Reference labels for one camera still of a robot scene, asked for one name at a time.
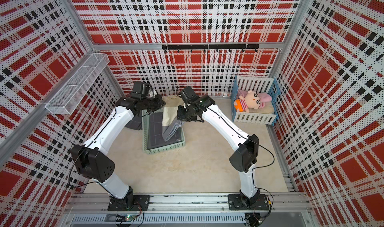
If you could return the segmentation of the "green perforated plastic basket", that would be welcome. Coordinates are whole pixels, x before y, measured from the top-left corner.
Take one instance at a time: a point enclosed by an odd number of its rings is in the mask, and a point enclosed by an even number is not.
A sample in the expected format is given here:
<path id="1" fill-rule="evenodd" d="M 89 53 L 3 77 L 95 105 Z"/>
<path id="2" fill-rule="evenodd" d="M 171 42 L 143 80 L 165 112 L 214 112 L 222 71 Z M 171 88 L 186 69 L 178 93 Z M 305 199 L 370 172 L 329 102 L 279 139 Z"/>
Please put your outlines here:
<path id="1" fill-rule="evenodd" d="M 164 151 L 169 151 L 169 150 L 172 150 L 172 149 L 177 149 L 177 148 L 180 148 L 180 147 L 184 147 L 185 144 L 186 144 L 186 139 L 185 139 L 185 140 L 182 141 L 181 143 L 171 144 L 171 145 L 168 145 L 168 146 L 165 146 L 165 147 L 161 147 L 161 148 L 158 148 L 158 149 L 152 149 L 152 150 L 149 150 L 149 149 L 148 149 L 148 141 L 149 141 L 149 118 L 150 118 L 150 115 L 151 115 L 151 114 L 158 113 L 158 112 L 163 112 L 163 109 L 157 110 L 157 111 L 152 112 L 152 113 L 148 113 L 146 110 L 143 110 L 143 111 L 142 111 L 142 122 L 143 122 L 143 151 L 144 151 L 146 154 L 149 154 L 149 155 L 157 154 L 157 153 L 164 152 Z M 184 130 L 183 130 L 183 128 L 182 128 L 182 134 L 183 134 L 183 137 L 185 138 L 185 134 L 184 134 Z"/>

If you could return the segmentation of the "beige and grey pillowcase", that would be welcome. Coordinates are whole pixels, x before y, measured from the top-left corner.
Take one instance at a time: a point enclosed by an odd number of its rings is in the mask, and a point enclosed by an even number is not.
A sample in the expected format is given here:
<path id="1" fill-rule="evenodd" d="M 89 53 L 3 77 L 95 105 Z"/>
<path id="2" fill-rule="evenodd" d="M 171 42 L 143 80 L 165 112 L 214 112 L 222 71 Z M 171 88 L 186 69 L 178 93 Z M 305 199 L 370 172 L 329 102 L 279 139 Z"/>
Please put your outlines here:
<path id="1" fill-rule="evenodd" d="M 163 101 L 166 104 L 163 107 L 162 137 L 165 141 L 169 141 L 184 124 L 184 121 L 177 119 L 177 114 L 179 106 L 184 107 L 185 103 L 178 95 L 165 96 Z"/>

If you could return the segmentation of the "dark grey checked pillowcase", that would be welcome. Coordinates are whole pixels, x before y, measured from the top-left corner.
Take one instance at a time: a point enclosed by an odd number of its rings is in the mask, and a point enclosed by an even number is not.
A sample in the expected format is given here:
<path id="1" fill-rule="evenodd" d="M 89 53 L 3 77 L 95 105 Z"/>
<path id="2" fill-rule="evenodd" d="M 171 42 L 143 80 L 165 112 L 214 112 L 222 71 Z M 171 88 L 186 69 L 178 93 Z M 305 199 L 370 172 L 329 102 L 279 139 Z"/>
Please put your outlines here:
<path id="1" fill-rule="evenodd" d="M 142 114 L 135 115 L 133 119 L 130 120 L 125 125 L 125 128 L 137 130 L 137 131 L 142 130 L 143 129 Z"/>
<path id="2" fill-rule="evenodd" d="M 163 123 L 163 112 L 150 115 L 148 149 L 158 149 L 185 140 L 182 134 L 183 121 L 176 117 Z"/>

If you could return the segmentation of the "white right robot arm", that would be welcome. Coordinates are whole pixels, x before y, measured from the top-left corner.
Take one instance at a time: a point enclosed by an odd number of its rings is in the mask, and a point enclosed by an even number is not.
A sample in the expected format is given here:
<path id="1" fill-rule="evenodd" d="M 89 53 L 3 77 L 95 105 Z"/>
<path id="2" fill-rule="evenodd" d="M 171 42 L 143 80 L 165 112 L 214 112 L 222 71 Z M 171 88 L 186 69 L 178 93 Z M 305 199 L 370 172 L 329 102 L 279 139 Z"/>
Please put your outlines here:
<path id="1" fill-rule="evenodd" d="M 230 163 L 239 172 L 243 199 L 253 202 L 260 191 L 255 187 L 253 168 L 256 167 L 259 154 L 259 139 L 256 135 L 248 135 L 238 128 L 208 95 L 191 97 L 179 94 L 185 103 L 179 106 L 177 118 L 185 122 L 208 122 L 229 143 L 234 153 Z"/>

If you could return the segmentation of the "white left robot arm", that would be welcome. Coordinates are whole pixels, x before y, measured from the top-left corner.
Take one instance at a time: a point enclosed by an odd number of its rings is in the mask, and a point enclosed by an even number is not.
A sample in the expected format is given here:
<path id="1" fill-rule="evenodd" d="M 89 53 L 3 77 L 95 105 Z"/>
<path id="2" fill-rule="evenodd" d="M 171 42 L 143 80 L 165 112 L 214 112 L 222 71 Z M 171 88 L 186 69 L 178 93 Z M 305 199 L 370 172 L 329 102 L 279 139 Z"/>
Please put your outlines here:
<path id="1" fill-rule="evenodd" d="M 165 104 L 161 95 L 120 98 L 101 127 L 82 145 L 73 145 L 73 169 L 101 185 L 114 199 L 125 199 L 130 187 L 115 174 L 115 163 L 108 157 L 108 152 L 117 136 L 135 116 L 143 110 L 149 113 L 157 111 Z"/>

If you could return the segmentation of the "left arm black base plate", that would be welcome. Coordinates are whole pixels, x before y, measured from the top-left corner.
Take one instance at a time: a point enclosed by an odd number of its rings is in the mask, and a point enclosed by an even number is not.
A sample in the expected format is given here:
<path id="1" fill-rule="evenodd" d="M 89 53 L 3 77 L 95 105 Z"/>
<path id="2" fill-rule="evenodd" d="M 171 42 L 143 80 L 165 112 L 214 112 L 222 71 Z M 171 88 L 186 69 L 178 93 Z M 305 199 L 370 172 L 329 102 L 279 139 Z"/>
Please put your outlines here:
<path id="1" fill-rule="evenodd" d="M 108 211 L 147 211 L 150 203 L 150 195 L 128 195 L 124 199 L 110 196 Z"/>

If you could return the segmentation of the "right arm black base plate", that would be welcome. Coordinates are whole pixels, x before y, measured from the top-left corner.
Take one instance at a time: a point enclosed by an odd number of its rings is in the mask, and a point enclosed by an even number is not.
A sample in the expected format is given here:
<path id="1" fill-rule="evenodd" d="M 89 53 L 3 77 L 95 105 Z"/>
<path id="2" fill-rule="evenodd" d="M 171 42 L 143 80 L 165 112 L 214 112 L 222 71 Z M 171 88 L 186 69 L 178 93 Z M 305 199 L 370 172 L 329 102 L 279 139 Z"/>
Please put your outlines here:
<path id="1" fill-rule="evenodd" d="M 268 198 L 264 194 L 256 194 L 252 198 L 240 194 L 228 195 L 229 209 L 231 211 L 267 211 L 270 209 Z"/>

